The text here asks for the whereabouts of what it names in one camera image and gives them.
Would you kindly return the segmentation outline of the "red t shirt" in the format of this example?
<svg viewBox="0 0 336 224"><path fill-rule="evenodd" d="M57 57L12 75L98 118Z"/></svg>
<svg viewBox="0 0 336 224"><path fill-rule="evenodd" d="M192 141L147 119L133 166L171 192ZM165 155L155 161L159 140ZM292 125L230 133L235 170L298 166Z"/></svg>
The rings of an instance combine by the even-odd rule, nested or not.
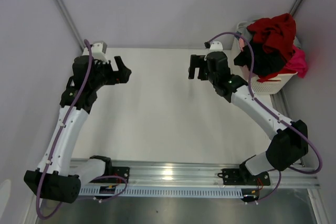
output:
<svg viewBox="0 0 336 224"><path fill-rule="evenodd" d="M285 62L292 58L296 22L290 14L258 19L247 30L253 35L253 42L261 44L265 53L277 52Z"/></svg>

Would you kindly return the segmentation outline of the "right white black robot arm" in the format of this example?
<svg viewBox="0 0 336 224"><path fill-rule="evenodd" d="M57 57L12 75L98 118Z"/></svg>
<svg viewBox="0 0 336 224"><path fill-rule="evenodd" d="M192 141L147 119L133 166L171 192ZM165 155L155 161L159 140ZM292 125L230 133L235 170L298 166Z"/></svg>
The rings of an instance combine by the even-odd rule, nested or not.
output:
<svg viewBox="0 0 336 224"><path fill-rule="evenodd" d="M188 77L209 81L219 96L244 111L271 140L266 151L240 164L239 179L244 184L252 184L263 172L274 169L282 172L308 153L306 124L301 120L294 122L275 109L261 105L247 81L231 73L224 52L191 55Z"/></svg>

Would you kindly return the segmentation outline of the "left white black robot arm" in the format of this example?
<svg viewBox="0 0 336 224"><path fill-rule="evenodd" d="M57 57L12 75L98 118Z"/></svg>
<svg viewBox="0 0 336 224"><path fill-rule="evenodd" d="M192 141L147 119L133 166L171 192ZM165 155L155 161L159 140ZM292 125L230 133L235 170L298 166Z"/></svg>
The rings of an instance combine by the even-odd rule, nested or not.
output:
<svg viewBox="0 0 336 224"><path fill-rule="evenodd" d="M81 187L90 182L128 183L126 176L114 171L110 158L99 155L90 157L73 175L69 172L76 141L98 90L129 81L131 70L120 56L115 56L114 60L117 70L112 69L109 60L88 55L74 60L73 74L61 96L58 123L49 146L37 168L27 170L24 175L24 182L37 199L73 203Z"/></svg>

